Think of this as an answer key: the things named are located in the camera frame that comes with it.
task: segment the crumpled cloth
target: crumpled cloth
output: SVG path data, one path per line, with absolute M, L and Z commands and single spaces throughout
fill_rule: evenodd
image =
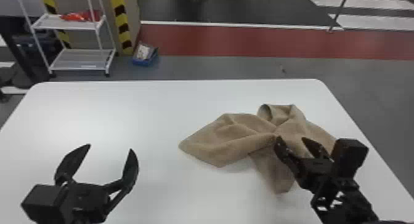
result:
M 294 183 L 293 174 L 273 151 L 281 136 L 299 157 L 311 158 L 302 142 L 306 137 L 322 144 L 331 153 L 336 139 L 311 123 L 295 105 L 260 106 L 257 115 L 223 114 L 179 144 L 179 148 L 201 161 L 223 167 L 247 156 L 275 193 L 286 193 Z

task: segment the yellow and black striped pillar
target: yellow and black striped pillar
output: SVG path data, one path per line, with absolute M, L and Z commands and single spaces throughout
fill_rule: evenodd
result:
M 43 0 L 44 5 L 46 6 L 47 11 L 50 14 L 57 14 L 56 4 L 54 0 Z M 70 48 L 69 36 L 64 30 L 57 30 L 57 35 L 66 48 Z
M 115 14 L 115 24 L 118 28 L 118 38 L 124 54 L 132 54 L 132 41 L 129 32 L 128 18 L 126 16 L 125 0 L 111 0 L 113 12 Z

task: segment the table surface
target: table surface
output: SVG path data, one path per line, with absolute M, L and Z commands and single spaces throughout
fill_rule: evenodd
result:
M 47 82 L 34 86 L 0 131 L 4 223 L 31 223 L 19 204 L 36 183 L 52 184 L 63 156 L 92 147 L 75 180 L 121 177 L 128 149 L 140 162 L 132 192 L 106 223 L 320 223 L 310 192 L 276 195 L 246 158 L 216 168 L 178 143 L 222 113 L 291 104 L 335 137 L 370 151 L 356 180 L 381 219 L 414 221 L 414 200 L 328 88 L 315 79 Z

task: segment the shelf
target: shelf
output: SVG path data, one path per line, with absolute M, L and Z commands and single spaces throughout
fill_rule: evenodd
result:
M 101 50 L 64 49 L 59 53 L 50 70 L 106 70 L 109 68 L 115 49 L 102 51 L 105 61 L 102 59 Z
M 65 21 L 58 14 L 43 14 L 33 25 L 33 29 L 58 29 L 58 30 L 95 30 L 93 22 Z M 96 22 L 97 30 L 104 23 L 106 16 L 102 16 L 99 22 Z

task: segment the black equipment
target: black equipment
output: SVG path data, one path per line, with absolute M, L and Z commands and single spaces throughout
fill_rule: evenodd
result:
M 299 186 L 314 194 L 310 205 L 324 224 L 377 222 L 371 204 L 354 180 L 368 148 L 358 140 L 339 139 L 331 155 L 313 140 L 302 138 L 314 158 L 299 158 L 277 137 L 274 151 L 292 171 Z
M 132 190 L 139 165 L 129 150 L 122 178 L 106 185 L 77 183 L 73 175 L 79 169 L 90 145 L 68 153 L 58 166 L 55 185 L 35 185 L 22 202 L 27 216 L 38 224 L 102 223 L 118 203 Z M 110 195 L 119 192 L 113 199 Z

